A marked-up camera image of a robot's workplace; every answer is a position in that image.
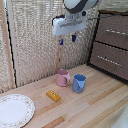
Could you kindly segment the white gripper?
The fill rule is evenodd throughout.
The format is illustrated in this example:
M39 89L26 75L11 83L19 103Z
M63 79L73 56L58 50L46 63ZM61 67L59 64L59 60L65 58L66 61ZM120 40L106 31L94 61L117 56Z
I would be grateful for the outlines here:
M86 26L87 12L82 11L76 14L65 14L56 16L52 20L52 34L61 36L64 34L83 30ZM72 35L72 42L76 42L76 34ZM60 39L60 45L63 45L63 39Z

